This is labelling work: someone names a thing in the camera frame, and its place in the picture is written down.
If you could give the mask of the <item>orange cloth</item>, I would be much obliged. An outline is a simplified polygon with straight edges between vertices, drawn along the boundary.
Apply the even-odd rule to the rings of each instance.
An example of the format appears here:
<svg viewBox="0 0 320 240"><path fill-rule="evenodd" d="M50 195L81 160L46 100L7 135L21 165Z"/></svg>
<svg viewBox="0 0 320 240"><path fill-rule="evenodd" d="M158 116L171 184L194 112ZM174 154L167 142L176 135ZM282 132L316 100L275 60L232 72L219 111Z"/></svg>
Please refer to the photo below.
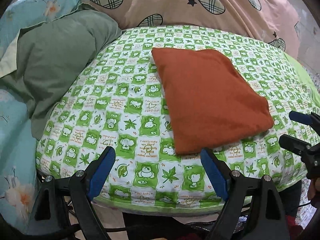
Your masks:
<svg viewBox="0 0 320 240"><path fill-rule="evenodd" d="M199 153L266 132L274 121L228 57L213 49L153 48L177 154Z"/></svg>

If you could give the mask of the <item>light blue floral quilt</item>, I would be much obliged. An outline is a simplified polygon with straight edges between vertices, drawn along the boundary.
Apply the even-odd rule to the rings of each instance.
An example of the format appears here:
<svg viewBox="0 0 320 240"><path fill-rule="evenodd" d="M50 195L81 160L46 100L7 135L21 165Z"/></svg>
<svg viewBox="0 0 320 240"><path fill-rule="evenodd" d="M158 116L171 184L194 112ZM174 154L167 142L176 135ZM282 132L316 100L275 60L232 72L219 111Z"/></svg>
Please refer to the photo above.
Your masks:
<svg viewBox="0 0 320 240"><path fill-rule="evenodd" d="M70 13L80 0L9 0L1 16L1 75L15 70L20 30ZM17 235L26 230L38 179L27 106L1 84L1 230Z"/></svg>

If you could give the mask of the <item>green white patterned bedsheet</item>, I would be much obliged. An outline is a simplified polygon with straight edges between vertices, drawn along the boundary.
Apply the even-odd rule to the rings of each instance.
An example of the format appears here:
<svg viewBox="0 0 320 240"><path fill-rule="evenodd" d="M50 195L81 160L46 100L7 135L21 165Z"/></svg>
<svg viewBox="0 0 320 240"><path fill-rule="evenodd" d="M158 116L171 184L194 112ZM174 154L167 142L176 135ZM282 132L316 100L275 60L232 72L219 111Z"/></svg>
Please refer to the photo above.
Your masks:
<svg viewBox="0 0 320 240"><path fill-rule="evenodd" d="M264 43L221 30L189 25L126 30L87 66L57 104L37 144L36 168L56 178L85 169L111 146L116 160L97 203L158 215L202 215L223 201L199 155L175 154L172 126L156 66L154 47L215 49L261 96L274 128L215 150L246 176L269 174L283 190L306 174L300 158L278 144L282 134L311 144L319 136L291 121L290 111L319 112L319 95L304 68L283 52L284 41Z"/></svg>

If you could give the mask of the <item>pink heart pattern pillow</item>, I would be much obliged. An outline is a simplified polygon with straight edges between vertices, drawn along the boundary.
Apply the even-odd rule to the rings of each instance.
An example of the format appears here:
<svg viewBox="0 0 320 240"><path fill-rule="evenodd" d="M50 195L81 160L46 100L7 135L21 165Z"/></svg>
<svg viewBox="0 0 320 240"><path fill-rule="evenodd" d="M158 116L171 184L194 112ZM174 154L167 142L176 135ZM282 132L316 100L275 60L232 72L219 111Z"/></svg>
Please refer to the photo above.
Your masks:
<svg viewBox="0 0 320 240"><path fill-rule="evenodd" d="M82 0L121 29L196 25L263 41L297 57L299 16L288 0Z"/></svg>

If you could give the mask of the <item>grey-green pillow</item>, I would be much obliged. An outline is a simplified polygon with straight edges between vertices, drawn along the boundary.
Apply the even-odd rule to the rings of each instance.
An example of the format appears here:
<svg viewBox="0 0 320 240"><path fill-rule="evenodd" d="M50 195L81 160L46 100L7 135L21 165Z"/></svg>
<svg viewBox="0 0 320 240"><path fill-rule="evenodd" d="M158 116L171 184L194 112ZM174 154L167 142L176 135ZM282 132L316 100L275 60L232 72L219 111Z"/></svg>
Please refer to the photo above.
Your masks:
<svg viewBox="0 0 320 240"><path fill-rule="evenodd" d="M50 113L97 54L122 34L117 22L89 4L51 22L21 29L17 69L1 85L27 106L31 134L40 139Z"/></svg>

